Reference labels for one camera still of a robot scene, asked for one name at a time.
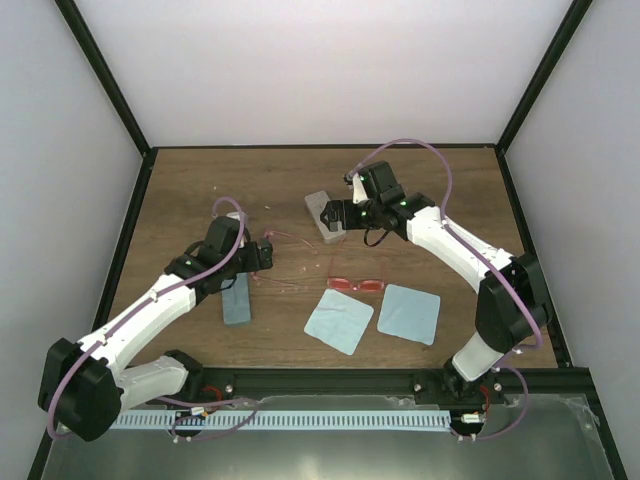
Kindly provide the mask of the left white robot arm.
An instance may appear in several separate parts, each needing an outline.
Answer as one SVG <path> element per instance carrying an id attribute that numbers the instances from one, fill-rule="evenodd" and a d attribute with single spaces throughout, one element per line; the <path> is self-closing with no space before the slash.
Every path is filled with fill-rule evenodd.
<path id="1" fill-rule="evenodd" d="M 131 360 L 159 333 L 207 296 L 230 288 L 240 273 L 273 265 L 273 247 L 262 237 L 209 271 L 190 253 L 175 259 L 152 287 L 103 327 L 72 342 L 56 341 L 47 351 L 38 406 L 47 413 L 48 435 L 66 427 L 85 441 L 103 435 L 118 416 L 138 405 L 162 400 L 196 402 L 204 392 L 201 363 L 180 350 L 132 366 Z"/>

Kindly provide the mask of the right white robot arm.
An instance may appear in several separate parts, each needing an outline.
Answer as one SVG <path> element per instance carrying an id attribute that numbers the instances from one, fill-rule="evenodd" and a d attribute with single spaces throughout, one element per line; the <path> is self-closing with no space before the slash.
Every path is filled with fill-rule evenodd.
<path id="1" fill-rule="evenodd" d="M 507 358 L 541 347 L 552 317 L 539 261 L 493 247 L 463 229 L 418 193 L 355 203 L 330 200 L 319 213 L 329 230 L 393 232 L 460 275 L 477 294 L 475 332 L 444 365 L 442 389 L 458 403 L 472 399 L 482 377 Z"/>

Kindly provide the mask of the blue-grey glasses case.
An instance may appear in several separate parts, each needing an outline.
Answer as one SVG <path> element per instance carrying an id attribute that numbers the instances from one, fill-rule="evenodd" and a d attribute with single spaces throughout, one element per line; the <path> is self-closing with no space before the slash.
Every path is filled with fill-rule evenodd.
<path id="1" fill-rule="evenodd" d="M 245 326 L 251 323 L 249 275 L 239 273 L 234 280 L 222 283 L 223 322 L 227 327 Z"/>

